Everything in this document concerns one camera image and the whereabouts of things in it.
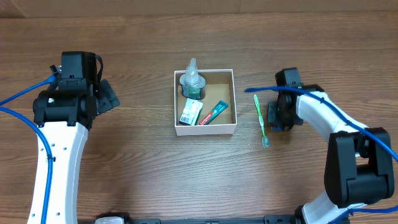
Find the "blue disposable razor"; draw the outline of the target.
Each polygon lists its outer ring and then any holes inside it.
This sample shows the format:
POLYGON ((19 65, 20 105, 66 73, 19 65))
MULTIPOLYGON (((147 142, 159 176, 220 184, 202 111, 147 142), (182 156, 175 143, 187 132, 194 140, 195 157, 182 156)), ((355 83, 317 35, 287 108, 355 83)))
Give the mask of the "blue disposable razor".
POLYGON ((273 131, 283 131, 284 128, 281 125, 275 125, 275 126, 272 126, 272 130, 273 131))

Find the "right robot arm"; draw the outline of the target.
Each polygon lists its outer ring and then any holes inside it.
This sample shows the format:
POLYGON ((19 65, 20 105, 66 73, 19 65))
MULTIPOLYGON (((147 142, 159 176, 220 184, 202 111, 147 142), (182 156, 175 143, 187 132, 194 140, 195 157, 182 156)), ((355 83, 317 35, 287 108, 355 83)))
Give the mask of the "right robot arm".
POLYGON ((318 85, 304 85, 296 68, 275 75, 278 97, 268 104, 272 129, 288 131, 304 122, 328 144, 324 191, 293 215, 269 216, 270 223, 349 223, 349 215, 394 194, 391 139, 339 109, 318 85))

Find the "white soap bar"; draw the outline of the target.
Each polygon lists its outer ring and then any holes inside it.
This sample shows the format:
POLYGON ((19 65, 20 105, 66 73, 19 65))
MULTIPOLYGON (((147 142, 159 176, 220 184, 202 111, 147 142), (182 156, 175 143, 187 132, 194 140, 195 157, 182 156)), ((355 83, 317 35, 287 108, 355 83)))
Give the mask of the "white soap bar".
POLYGON ((186 126, 195 126, 202 109, 203 103, 201 101, 187 98, 180 119, 178 120, 179 123, 186 126))

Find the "green Colgate toothpaste tube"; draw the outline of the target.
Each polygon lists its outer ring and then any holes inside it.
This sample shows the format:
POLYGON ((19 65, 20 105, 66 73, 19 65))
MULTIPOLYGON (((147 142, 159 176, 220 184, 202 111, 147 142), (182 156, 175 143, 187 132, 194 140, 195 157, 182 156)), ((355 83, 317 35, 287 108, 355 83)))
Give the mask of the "green Colgate toothpaste tube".
POLYGON ((216 106, 199 122, 199 126, 210 124, 218 115, 220 115, 226 108, 229 107, 229 104, 220 100, 216 106))

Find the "green white toothbrush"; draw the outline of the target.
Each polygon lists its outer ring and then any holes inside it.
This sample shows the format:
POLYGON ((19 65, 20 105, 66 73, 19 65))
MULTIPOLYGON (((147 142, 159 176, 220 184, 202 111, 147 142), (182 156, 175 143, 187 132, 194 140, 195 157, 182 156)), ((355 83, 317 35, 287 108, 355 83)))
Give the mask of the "green white toothbrush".
POLYGON ((262 117, 261 106, 260 106, 259 98, 257 95, 254 95, 254 104, 255 104, 255 107, 257 110, 259 125, 261 127, 261 132, 262 132, 262 146, 263 146, 263 148, 268 148, 269 147, 269 139, 265 132, 264 119, 262 117))

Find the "clear pump bottle blue liquid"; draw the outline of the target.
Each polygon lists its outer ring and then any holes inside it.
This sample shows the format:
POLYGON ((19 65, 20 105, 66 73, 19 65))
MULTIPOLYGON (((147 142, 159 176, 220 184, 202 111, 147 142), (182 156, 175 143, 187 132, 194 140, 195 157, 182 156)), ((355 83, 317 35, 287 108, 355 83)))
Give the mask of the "clear pump bottle blue liquid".
POLYGON ((193 100, 202 100, 205 97, 206 80, 198 73, 197 60, 192 58, 185 73, 180 77, 182 95, 193 100))

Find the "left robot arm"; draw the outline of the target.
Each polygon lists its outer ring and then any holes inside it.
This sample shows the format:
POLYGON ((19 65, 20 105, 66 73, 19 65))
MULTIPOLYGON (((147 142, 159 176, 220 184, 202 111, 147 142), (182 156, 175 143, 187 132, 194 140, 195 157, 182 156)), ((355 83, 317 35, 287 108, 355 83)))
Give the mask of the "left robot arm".
POLYGON ((94 119, 119 106, 103 61, 91 52, 63 52, 55 82, 34 100, 40 133, 29 223, 77 223, 80 163, 94 119))

